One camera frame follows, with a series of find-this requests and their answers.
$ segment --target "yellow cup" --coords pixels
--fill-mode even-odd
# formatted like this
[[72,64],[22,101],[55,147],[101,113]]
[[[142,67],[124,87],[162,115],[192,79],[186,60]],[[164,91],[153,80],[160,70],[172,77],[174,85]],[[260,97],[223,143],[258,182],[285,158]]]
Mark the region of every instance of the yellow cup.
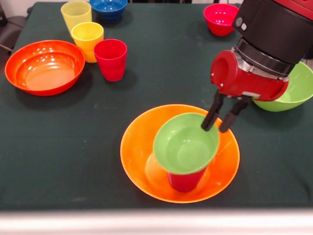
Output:
[[104,39],[103,27],[95,22],[84,22],[74,26],[71,36],[75,44],[83,51],[88,63],[96,63],[93,49]]
[[61,7],[61,13],[69,32],[77,24],[92,21],[91,5],[85,1],[67,2]]

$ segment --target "green bowl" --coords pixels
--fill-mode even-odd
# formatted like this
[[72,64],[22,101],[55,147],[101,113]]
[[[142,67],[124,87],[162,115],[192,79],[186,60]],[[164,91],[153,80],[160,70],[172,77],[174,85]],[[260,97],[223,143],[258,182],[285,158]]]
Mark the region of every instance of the green bowl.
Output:
[[219,148],[216,125],[210,131],[201,128],[205,116],[185,113],[168,120],[154,140],[154,154],[159,164],[174,174],[190,174],[205,168]]
[[289,84],[285,93],[275,101],[257,101],[253,102],[260,108],[280,112],[293,109],[313,96],[313,72],[300,62],[297,64],[289,75]]

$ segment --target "cup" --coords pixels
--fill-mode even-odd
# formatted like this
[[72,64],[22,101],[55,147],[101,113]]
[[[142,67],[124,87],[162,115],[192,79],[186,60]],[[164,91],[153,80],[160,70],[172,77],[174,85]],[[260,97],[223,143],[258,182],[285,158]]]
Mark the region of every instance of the cup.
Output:
[[124,76],[127,46],[118,39],[105,39],[94,47],[94,55],[104,78],[116,82]]
[[88,63],[96,63],[94,47],[104,39],[103,27],[95,22],[79,23],[71,31],[75,44],[83,51]]
[[154,140],[154,155],[168,171],[169,183],[180,192],[194,190],[219,148],[219,131],[201,128],[205,118],[198,113],[185,113],[167,121]]
[[91,5],[85,1],[67,2],[61,7],[61,13],[69,32],[77,24],[92,21]]

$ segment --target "table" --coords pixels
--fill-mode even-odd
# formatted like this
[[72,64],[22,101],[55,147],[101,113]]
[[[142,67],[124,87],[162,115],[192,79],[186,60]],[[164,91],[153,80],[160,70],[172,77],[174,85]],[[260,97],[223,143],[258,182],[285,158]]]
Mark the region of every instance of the table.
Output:
[[[62,3],[36,3],[15,50],[35,41],[73,43]],[[86,64],[77,84],[37,97],[0,80],[0,209],[81,210],[153,208],[311,207],[313,100],[270,113],[251,105],[232,130],[238,173],[219,195],[195,204],[158,201],[137,189],[123,171],[122,135],[142,112],[183,103],[209,109],[216,88],[210,65],[240,35],[215,37],[202,4],[129,4],[123,19],[103,24],[105,38],[129,48],[123,80],[106,82]],[[232,106],[227,100],[221,116]]]

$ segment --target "orange bowl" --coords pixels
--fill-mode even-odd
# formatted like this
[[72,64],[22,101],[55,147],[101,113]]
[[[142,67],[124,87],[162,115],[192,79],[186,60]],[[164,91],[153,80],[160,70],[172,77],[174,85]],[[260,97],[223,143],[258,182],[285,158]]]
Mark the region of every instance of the orange bowl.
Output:
[[220,133],[219,150],[198,187],[183,193],[171,188],[167,172],[153,155],[158,130],[169,119],[183,113],[207,111],[189,105],[170,104],[150,109],[138,116],[126,129],[120,148],[123,168],[129,179],[146,194],[166,202],[193,203],[206,200],[224,190],[235,177],[240,161],[239,147],[233,133]]
[[16,51],[5,65],[5,76],[15,87],[40,96],[56,95],[72,87],[85,65],[74,44],[40,41]]

